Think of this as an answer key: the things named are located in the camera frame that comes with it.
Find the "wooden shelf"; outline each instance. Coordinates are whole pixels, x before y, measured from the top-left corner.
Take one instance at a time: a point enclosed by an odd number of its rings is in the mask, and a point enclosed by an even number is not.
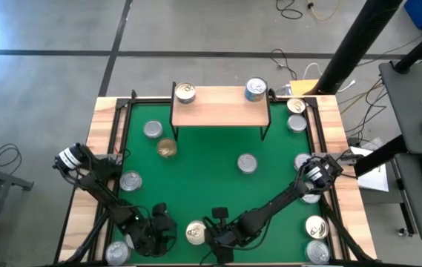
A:
[[[182,104],[174,97],[172,124],[181,126],[267,126],[264,97],[248,101],[243,86],[196,86],[196,99]]]

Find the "can lid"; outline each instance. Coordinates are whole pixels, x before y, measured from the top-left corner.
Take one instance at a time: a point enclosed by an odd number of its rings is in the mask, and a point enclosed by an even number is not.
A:
[[[196,95],[196,88],[189,82],[183,82],[174,88],[174,94],[182,100],[192,99]]]
[[[288,127],[293,131],[303,131],[306,129],[306,119],[301,115],[291,115],[288,119]]]
[[[312,182],[305,182],[305,185],[309,190],[314,188],[314,185]],[[316,194],[306,194],[301,197],[301,200],[308,203],[308,204],[315,204],[316,202],[320,201],[321,196]]]
[[[205,241],[205,225],[200,220],[194,220],[186,228],[186,238],[193,245],[201,245]]]
[[[161,122],[151,120],[146,122],[143,132],[147,137],[158,138],[163,133],[163,127],[161,126]]]
[[[251,78],[247,81],[245,85],[247,90],[252,93],[264,93],[267,90],[267,83],[261,78]]]
[[[254,155],[245,153],[239,156],[237,165],[244,174],[251,174],[257,169],[257,159]]]
[[[306,256],[314,264],[327,264],[329,261],[328,246],[318,240],[312,240],[306,245]]]
[[[315,239],[323,239],[329,233],[328,223],[317,215],[306,220],[305,229],[309,236]]]
[[[298,171],[301,167],[301,165],[303,165],[303,163],[306,162],[306,160],[311,159],[311,155],[307,154],[307,153],[299,153],[295,158],[294,158],[294,168]]]
[[[306,103],[299,98],[288,99],[286,106],[292,113],[302,113],[306,109]]]
[[[163,138],[158,142],[158,153],[161,156],[173,156],[177,152],[176,142],[171,138]]]
[[[107,247],[105,259],[110,266],[120,266],[127,262],[130,257],[130,249],[127,244],[122,241],[111,243]]]
[[[142,177],[135,171],[129,171],[120,178],[120,187],[126,191],[133,191],[142,186]]]

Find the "white paper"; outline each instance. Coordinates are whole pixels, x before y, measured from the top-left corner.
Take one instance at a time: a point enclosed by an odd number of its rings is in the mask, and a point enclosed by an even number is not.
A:
[[[370,153],[372,153],[372,151],[362,149],[362,148],[355,148],[355,147],[350,147],[350,148],[351,148],[352,153],[354,154],[367,156]],[[376,167],[375,169],[368,172],[367,174],[360,176],[357,179],[357,183],[359,184],[360,188],[367,188],[367,189],[389,192],[389,185],[387,184],[386,165],[382,164],[381,166]]]

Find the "green mat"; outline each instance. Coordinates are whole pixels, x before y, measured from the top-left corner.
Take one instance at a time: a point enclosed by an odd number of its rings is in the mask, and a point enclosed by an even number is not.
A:
[[[164,257],[132,254],[129,263],[198,263],[210,248],[186,240],[189,222],[211,217],[213,207],[227,207],[229,220],[233,220],[246,210],[266,204],[294,180],[294,157],[309,152],[306,134],[292,133],[286,127],[286,105],[272,104],[272,123],[265,141],[260,140],[258,128],[180,128],[177,155],[165,159],[156,152],[159,140],[146,138],[143,126],[157,119],[163,125],[163,137],[173,138],[169,112],[169,105],[134,105],[127,142],[131,155],[125,160],[124,171],[137,171],[143,185],[135,192],[120,191],[119,197],[150,210],[166,202],[178,224],[178,240]],[[253,174],[241,174],[237,168],[237,158],[243,153],[251,153],[258,160]],[[274,217],[259,248],[235,251],[235,262],[307,262],[304,249],[311,238],[304,222],[319,213],[317,204],[295,201]],[[116,229],[113,240],[124,240]],[[205,261],[215,262],[214,255]]]

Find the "concrete floor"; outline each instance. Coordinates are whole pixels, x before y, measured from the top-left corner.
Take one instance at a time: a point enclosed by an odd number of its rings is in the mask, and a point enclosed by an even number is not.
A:
[[[336,3],[315,2],[322,16]],[[363,3],[342,0],[332,19],[319,22],[303,0],[294,4],[303,12],[296,21],[283,19],[271,0],[134,0],[120,50],[269,52],[279,47],[285,52],[333,53]],[[0,49],[110,50],[124,4],[125,0],[0,1]],[[421,35],[401,8],[369,53],[383,53]],[[393,53],[406,53],[416,44]],[[0,262],[53,262],[71,187],[50,166],[60,150],[86,140],[107,62],[105,56],[0,56],[0,146],[16,143],[23,155],[16,175],[36,182],[31,192],[10,192],[0,216]],[[311,62],[323,71],[329,60],[289,59],[299,79]],[[378,80],[381,62],[355,69],[346,84],[355,79],[356,85],[339,93],[338,100],[369,89]],[[289,72],[278,70],[270,59],[119,57],[107,96],[128,96],[131,89],[141,96],[168,95],[172,81],[241,85],[251,76],[264,77],[273,88],[290,79]],[[311,67],[306,78],[318,77]],[[387,142],[400,130],[389,100],[380,103],[388,108],[366,125],[364,139]],[[344,113],[345,128],[356,126],[366,109],[360,101]],[[420,239],[395,233],[403,226],[397,206],[367,205],[366,212],[382,261],[422,265]]]

